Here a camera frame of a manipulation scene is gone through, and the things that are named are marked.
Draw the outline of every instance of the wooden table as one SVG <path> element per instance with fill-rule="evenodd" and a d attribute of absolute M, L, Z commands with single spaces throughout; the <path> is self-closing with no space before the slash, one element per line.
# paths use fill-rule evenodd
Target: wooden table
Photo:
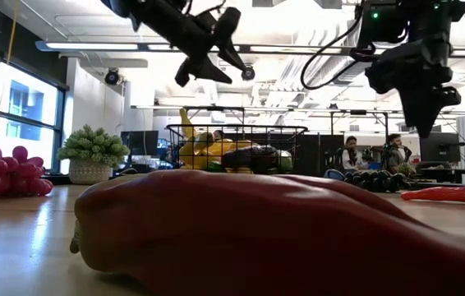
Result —
<path fill-rule="evenodd" d="M 69 253 L 74 200 L 84 189 L 56 187 L 50 198 L 0 201 L 0 296 L 146 294 L 134 280 L 92 271 L 81 255 Z M 383 198 L 427 224 L 465 235 L 465 205 Z"/>

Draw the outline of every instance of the window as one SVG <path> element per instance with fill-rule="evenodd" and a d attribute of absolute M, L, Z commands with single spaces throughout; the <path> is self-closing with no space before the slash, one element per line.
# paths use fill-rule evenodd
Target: window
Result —
<path fill-rule="evenodd" d="M 46 169 L 57 170 L 62 139 L 62 101 L 56 87 L 4 63 L 0 66 L 0 148 L 11 156 L 24 146 Z"/>

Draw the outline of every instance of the white plant pot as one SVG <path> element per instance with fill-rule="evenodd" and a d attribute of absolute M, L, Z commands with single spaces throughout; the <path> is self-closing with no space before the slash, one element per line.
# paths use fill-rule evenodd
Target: white plant pot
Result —
<path fill-rule="evenodd" d="M 70 160 L 68 177 L 75 185 L 94 185 L 107 181 L 112 176 L 112 168 L 91 160 Z"/>

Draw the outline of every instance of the wire basket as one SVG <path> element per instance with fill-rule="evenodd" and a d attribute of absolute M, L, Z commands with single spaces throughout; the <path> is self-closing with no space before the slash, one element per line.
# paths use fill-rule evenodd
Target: wire basket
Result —
<path fill-rule="evenodd" d="M 259 174 L 293 173 L 299 141 L 307 131 L 242 124 L 171 124 L 167 129 L 176 169 Z"/>

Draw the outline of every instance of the security camera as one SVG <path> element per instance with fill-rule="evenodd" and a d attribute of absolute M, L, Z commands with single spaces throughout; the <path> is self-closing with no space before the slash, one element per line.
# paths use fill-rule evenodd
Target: security camera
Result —
<path fill-rule="evenodd" d="M 255 69 L 252 65 L 246 65 L 246 69 L 242 72 L 242 79 L 244 81 L 251 81 L 255 79 Z"/>
<path fill-rule="evenodd" d="M 109 86 L 119 86 L 123 82 L 123 77 L 119 75 L 119 69 L 112 68 L 108 69 L 107 76 L 104 77 L 104 81 Z"/>

